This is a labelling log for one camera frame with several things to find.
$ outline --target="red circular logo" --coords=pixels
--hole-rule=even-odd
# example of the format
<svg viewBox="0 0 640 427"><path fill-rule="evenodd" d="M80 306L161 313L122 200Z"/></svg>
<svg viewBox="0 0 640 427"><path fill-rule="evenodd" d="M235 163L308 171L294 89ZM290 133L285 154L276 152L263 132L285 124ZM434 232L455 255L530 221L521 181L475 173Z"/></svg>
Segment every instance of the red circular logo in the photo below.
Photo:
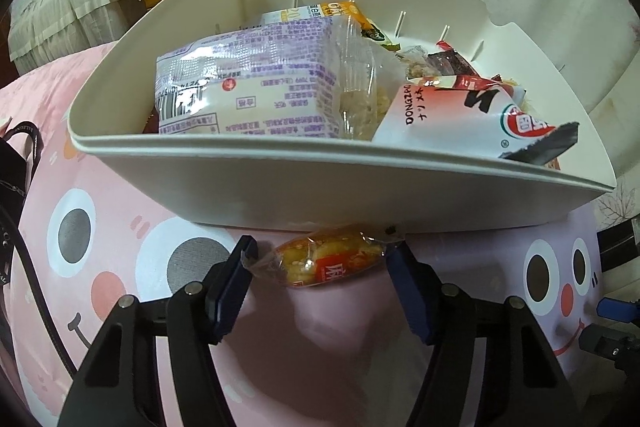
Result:
<svg viewBox="0 0 640 427"><path fill-rule="evenodd" d="M236 87L236 80L234 78L226 78L222 82L222 89L225 91L231 91Z"/></svg>

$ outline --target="barcode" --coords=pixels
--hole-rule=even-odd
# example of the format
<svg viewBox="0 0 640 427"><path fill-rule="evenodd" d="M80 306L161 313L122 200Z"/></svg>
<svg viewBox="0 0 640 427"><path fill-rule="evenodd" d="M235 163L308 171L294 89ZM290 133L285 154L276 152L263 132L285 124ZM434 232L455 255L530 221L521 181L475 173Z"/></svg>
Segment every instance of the barcode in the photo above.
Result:
<svg viewBox="0 0 640 427"><path fill-rule="evenodd" d="M190 87L181 91L169 92L156 100L161 121L191 114L195 102L202 102L203 87Z"/></svg>

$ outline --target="gray pupil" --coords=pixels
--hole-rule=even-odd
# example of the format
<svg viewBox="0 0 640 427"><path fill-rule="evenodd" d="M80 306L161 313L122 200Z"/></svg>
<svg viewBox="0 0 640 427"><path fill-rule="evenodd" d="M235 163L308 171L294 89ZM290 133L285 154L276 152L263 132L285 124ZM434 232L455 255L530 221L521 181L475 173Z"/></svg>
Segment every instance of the gray pupil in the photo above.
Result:
<svg viewBox="0 0 640 427"><path fill-rule="evenodd" d="M215 263L226 261L229 252L209 237L188 239L174 250L166 267L166 280L172 293L191 281L202 281Z"/></svg>
<svg viewBox="0 0 640 427"><path fill-rule="evenodd" d="M82 208L74 208L66 214L58 229L58 246L62 257L69 264L78 263L91 239L91 220Z"/></svg>

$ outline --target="yellow snack in clear wrapper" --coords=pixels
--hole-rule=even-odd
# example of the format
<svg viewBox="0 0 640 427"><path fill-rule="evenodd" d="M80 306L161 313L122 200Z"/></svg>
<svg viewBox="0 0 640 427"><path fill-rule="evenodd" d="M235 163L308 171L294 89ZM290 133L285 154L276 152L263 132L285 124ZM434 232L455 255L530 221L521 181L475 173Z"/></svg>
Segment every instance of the yellow snack in clear wrapper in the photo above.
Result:
<svg viewBox="0 0 640 427"><path fill-rule="evenodd" d="M300 287L330 282L379 263L386 245L400 241L386 233L365 233L353 227L318 232L280 245L258 261L244 264L258 277Z"/></svg>

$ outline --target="metal screw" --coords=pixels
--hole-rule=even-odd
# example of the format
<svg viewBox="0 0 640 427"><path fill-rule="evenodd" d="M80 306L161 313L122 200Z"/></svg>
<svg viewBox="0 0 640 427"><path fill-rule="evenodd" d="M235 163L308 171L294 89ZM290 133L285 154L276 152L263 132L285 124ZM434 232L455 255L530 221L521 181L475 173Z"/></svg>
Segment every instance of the metal screw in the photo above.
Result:
<svg viewBox="0 0 640 427"><path fill-rule="evenodd" d="M450 284L447 282L442 285L440 291L447 297L455 297L460 293L460 288L458 288L455 284Z"/></svg>
<svg viewBox="0 0 640 427"><path fill-rule="evenodd" d="M187 286L184 287L184 291L187 293L187 295L196 295L197 293L200 293L202 291L202 284L197 281L190 282Z"/></svg>
<svg viewBox="0 0 640 427"><path fill-rule="evenodd" d="M509 297L509 305L512 308L515 308L517 310L521 310L521 309L524 308L525 303L520 297L513 296L513 297Z"/></svg>
<svg viewBox="0 0 640 427"><path fill-rule="evenodd" d="M121 308L128 308L136 301L136 298L133 295L123 295L118 299L118 306Z"/></svg>

